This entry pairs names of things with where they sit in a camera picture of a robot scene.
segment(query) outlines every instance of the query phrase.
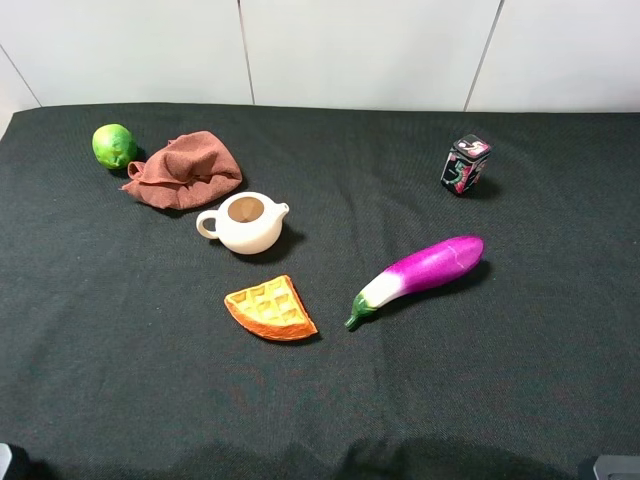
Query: green lime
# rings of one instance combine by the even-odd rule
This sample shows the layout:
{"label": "green lime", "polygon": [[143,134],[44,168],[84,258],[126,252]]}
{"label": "green lime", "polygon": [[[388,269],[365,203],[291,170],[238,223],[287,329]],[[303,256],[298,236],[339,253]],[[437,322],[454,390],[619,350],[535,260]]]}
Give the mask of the green lime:
{"label": "green lime", "polygon": [[109,169],[126,167],[138,153],[131,132],[117,123],[96,130],[91,145],[98,161]]}

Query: white teapot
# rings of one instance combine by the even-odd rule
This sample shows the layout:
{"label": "white teapot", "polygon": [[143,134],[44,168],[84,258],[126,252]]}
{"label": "white teapot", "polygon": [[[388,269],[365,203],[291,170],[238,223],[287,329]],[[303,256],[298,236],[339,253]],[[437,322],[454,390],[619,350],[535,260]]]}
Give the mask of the white teapot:
{"label": "white teapot", "polygon": [[[198,215],[196,228],[200,235],[220,240],[236,253],[252,255],[264,252],[282,232],[282,219],[289,213],[289,205],[276,204],[266,195],[243,192],[227,198],[218,210]],[[215,231],[204,227],[205,220],[215,219]]]}

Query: toy waffle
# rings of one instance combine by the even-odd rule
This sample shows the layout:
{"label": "toy waffle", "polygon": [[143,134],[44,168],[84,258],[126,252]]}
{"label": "toy waffle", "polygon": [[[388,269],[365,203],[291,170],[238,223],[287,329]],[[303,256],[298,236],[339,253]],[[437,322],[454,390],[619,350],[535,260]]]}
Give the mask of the toy waffle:
{"label": "toy waffle", "polygon": [[288,275],[230,293],[224,304],[240,325],[269,340],[300,340],[318,332]]}

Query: towel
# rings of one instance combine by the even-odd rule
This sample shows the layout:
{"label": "towel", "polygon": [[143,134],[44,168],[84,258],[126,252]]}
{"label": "towel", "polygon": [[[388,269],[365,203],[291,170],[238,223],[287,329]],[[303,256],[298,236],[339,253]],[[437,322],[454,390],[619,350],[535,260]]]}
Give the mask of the towel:
{"label": "towel", "polygon": [[170,140],[146,163],[131,162],[122,190],[157,208],[183,210],[209,203],[236,188],[242,173],[227,147],[211,132]]}

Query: panel seam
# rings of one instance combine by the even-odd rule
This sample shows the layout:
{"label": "panel seam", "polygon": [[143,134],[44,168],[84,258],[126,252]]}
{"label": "panel seam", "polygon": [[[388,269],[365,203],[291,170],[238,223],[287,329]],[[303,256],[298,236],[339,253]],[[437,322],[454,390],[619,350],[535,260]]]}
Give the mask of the panel seam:
{"label": "panel seam", "polygon": [[251,63],[249,62],[249,49],[247,48],[247,35],[244,29],[244,17],[242,16],[242,5],[238,0],[238,18],[240,19],[240,32],[242,33],[242,47],[244,48],[244,61],[247,65],[247,76],[249,77],[249,89],[251,90],[251,103],[256,104],[256,96],[253,92],[253,78],[251,77]]}
{"label": "panel seam", "polygon": [[482,70],[482,65],[484,64],[484,59],[487,56],[487,52],[489,51],[489,46],[491,45],[491,40],[493,39],[493,32],[496,30],[496,26],[498,25],[498,20],[500,20],[500,14],[502,13],[502,7],[504,6],[505,0],[500,0],[498,4],[498,9],[496,10],[496,16],[493,19],[493,24],[491,25],[491,30],[489,30],[489,36],[487,37],[487,41],[484,45],[484,50],[482,51],[482,55],[480,56],[480,61],[478,62],[478,68],[476,68],[476,74],[473,76],[473,81],[471,82],[471,88],[469,88],[469,94],[467,95],[467,101],[464,102],[463,112],[466,112],[469,108],[469,103],[471,102],[471,97],[473,96],[473,91],[476,88],[476,83],[478,81],[478,77],[480,76],[480,71]]}
{"label": "panel seam", "polygon": [[2,44],[0,43],[0,51],[2,51],[2,53],[4,53],[4,56],[7,57],[7,60],[9,60],[9,63],[11,64],[11,66],[13,67],[13,69],[16,71],[16,73],[18,74],[18,76],[20,77],[20,79],[22,80],[22,83],[24,83],[25,87],[27,87],[27,89],[29,90],[29,92],[31,93],[31,96],[33,97],[33,99],[38,103],[39,107],[42,107],[42,103],[40,103],[40,100],[38,100],[38,97],[36,96],[35,93],[33,93],[33,89],[31,88],[31,85],[29,85],[27,83],[27,81],[24,78],[24,75],[22,75],[22,72],[20,70],[18,70],[18,67],[16,66],[16,64],[13,62],[13,60],[11,59],[11,57],[9,56],[9,54],[7,53],[7,51],[4,49],[4,47],[2,46]]}

